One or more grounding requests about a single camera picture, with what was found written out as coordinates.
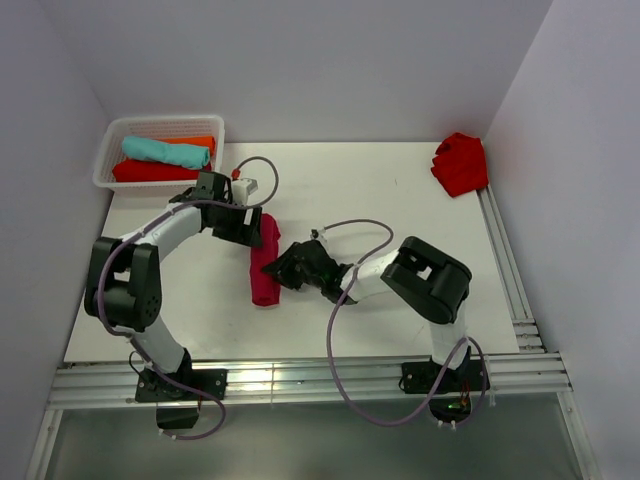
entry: glass panel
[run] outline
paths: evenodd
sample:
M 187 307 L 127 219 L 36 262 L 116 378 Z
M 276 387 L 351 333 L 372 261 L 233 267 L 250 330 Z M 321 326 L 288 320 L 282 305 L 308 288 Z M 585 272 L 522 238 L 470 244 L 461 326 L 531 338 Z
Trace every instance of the glass panel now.
M 579 478 L 555 395 L 497 401 L 457 432 L 439 430 L 425 417 L 380 428 L 337 403 L 236 406 L 222 431 L 193 442 L 159 437 L 152 409 L 70 411 L 47 478 Z M 367 408 L 391 419 L 414 405 L 369 402 Z M 215 418 L 213 407 L 205 409 L 196 428 Z

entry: metal frame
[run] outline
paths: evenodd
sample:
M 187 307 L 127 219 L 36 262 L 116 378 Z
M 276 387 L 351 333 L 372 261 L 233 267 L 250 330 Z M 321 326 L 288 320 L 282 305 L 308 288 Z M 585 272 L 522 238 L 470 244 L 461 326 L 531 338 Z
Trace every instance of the metal frame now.
M 36 439 L 36 445 L 33 447 L 31 461 L 25 476 L 28 480 L 42 480 L 45 478 L 63 413 L 63 410 L 45 410 L 44 418 L 40 425 L 40 433 Z
M 520 354 L 486 355 L 492 394 L 557 393 L 581 473 L 584 478 L 599 479 L 562 357 L 558 353 L 546 353 L 491 187 L 479 191 L 478 198 L 520 346 Z M 354 400 L 406 399 L 411 397 L 398 389 L 400 364 L 420 359 L 424 357 L 358 358 L 339 360 L 337 364 L 345 388 Z M 227 404 L 341 400 L 326 360 L 195 362 L 194 368 L 229 370 Z M 136 383 L 137 376 L 126 362 L 71 364 L 59 369 L 27 478 L 44 478 L 65 410 L 155 407 L 155 404 L 134 402 Z M 172 402 L 166 405 L 193 404 Z

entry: orange cloth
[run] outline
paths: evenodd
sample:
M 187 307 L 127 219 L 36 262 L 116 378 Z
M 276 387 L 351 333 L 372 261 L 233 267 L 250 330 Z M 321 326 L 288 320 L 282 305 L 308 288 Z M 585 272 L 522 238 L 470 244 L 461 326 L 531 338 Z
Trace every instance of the orange cloth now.
M 196 147 L 209 147 L 211 158 L 213 158 L 213 153 L 216 150 L 216 140 L 213 137 L 157 138 L 156 140 L 172 145 L 186 143 L 187 145 L 195 145 Z

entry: crumpled red cloth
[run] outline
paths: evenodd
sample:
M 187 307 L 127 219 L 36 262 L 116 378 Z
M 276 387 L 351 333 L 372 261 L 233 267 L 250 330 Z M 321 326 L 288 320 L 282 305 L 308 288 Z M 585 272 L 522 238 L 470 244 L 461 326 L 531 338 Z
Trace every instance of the crumpled red cloth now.
M 487 160 L 479 138 L 454 133 L 436 150 L 431 172 L 447 191 L 457 197 L 489 185 Z

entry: red cloth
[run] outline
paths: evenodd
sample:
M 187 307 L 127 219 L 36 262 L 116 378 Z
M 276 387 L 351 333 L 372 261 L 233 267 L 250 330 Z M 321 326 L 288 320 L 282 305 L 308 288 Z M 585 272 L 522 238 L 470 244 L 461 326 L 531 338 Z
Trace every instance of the red cloth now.
M 489 185 L 487 160 L 479 138 L 454 133 L 440 144 L 436 155 L 431 172 L 449 196 Z
M 259 307 L 270 307 L 280 303 L 280 284 L 261 270 L 278 258 L 280 230 L 276 220 L 268 213 L 263 213 L 260 220 L 262 247 L 251 248 L 251 301 Z
M 211 170 L 211 164 L 203 170 Z M 178 165 L 160 162 L 141 162 L 127 158 L 124 162 L 113 167 L 116 182 L 170 182 L 173 180 L 197 180 L 200 170 L 190 170 Z

